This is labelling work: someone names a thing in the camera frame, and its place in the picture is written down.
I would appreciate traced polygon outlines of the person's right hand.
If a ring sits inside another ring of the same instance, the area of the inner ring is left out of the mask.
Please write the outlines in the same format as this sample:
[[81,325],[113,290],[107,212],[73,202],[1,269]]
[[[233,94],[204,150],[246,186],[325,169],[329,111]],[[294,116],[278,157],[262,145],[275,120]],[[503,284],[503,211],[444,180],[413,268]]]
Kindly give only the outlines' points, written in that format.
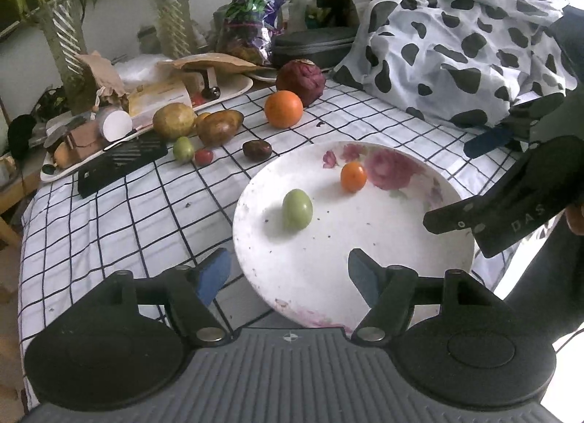
[[569,205],[565,212],[565,219],[569,229],[578,236],[584,235],[584,205]]

